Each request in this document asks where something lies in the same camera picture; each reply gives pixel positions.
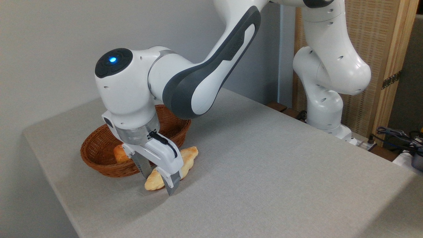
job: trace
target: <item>wicker basket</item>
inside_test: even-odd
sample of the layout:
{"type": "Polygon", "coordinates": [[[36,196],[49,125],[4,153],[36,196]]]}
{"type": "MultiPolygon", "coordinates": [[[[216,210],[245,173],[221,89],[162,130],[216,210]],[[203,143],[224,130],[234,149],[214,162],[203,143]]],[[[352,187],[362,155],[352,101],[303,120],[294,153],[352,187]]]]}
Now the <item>wicker basket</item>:
{"type": "MultiPolygon", "coordinates": [[[[156,105],[156,111],[160,122],[159,133],[181,147],[191,120],[177,118],[164,105],[156,105]]],[[[91,168],[108,177],[126,177],[139,173],[140,171],[132,160],[119,164],[116,162],[113,149],[120,144],[122,142],[114,137],[107,124],[104,124],[85,139],[81,146],[82,160],[91,168]]]]}

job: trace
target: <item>bread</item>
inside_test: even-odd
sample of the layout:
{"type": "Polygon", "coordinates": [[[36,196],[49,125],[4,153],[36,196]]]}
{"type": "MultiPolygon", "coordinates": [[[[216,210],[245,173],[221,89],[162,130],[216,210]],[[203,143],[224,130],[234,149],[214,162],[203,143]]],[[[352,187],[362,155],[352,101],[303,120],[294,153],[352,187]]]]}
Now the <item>bread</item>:
{"type": "Polygon", "coordinates": [[[118,145],[113,149],[113,153],[115,154],[116,162],[123,163],[128,161],[130,158],[126,155],[124,148],[122,145],[118,145]]]}
{"type": "MultiPolygon", "coordinates": [[[[185,176],[188,174],[188,171],[194,165],[194,159],[195,157],[197,157],[197,155],[198,155],[198,150],[197,150],[197,147],[195,146],[181,150],[182,160],[184,161],[184,165],[181,168],[181,172],[182,172],[181,179],[185,178],[185,176]]],[[[164,186],[165,186],[165,183],[163,182],[162,176],[159,174],[159,172],[156,169],[153,169],[152,173],[147,178],[147,181],[144,184],[145,189],[154,191],[154,190],[161,189],[164,186]]]]}

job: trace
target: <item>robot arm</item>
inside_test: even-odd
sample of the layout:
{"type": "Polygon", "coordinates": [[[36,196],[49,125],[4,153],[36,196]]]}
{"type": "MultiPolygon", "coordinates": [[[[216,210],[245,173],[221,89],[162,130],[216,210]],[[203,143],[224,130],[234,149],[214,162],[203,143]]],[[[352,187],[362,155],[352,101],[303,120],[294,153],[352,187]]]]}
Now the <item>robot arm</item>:
{"type": "Polygon", "coordinates": [[[302,7],[308,47],[294,57],[294,70],[307,95],[307,123],[355,144],[351,130],[341,125],[342,98],[357,95],[370,83],[370,67],[348,37],[344,0],[322,8],[302,7]]]}
{"type": "Polygon", "coordinates": [[[226,30],[201,63],[161,46],[115,49],[97,62],[96,83],[108,110],[104,121],[144,177],[151,173],[148,160],[157,165],[169,195],[178,187],[183,160],[177,146],[158,133],[154,98],[183,119],[206,113],[256,35],[267,2],[214,0],[226,30]]]}

